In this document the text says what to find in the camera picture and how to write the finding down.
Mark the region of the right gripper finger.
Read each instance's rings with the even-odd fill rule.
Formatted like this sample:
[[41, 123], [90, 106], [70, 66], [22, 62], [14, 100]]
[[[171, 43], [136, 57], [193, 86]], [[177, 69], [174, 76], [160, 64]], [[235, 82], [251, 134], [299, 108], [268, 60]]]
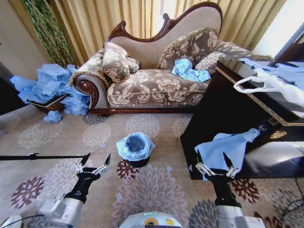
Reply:
[[212, 170], [203, 163], [199, 152], [197, 153], [197, 164], [195, 165], [195, 167], [203, 176], [212, 176]]
[[225, 153], [223, 153], [223, 156], [224, 156], [224, 161], [225, 161], [225, 163], [228, 167], [228, 171], [226, 173], [226, 176], [230, 177], [230, 178], [234, 178], [235, 175], [238, 173], [238, 168], [236, 168], [233, 165], [232, 160]]

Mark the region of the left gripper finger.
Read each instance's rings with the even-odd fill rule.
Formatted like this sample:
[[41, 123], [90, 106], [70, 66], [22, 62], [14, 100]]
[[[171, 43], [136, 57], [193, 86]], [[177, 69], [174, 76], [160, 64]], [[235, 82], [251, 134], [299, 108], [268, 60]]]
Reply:
[[105, 163], [104, 165], [96, 168], [94, 171], [93, 171], [93, 174], [94, 175], [103, 175], [104, 173], [107, 173], [109, 171], [109, 166], [110, 166], [110, 161], [111, 161], [111, 154], [109, 154], [105, 160]]
[[80, 161], [80, 163], [76, 164], [76, 173], [83, 173], [84, 172], [83, 168], [84, 168], [84, 165], [87, 162], [89, 156], [90, 156], [90, 153], [88, 153], [87, 155], [85, 155], [82, 158], [82, 160]]

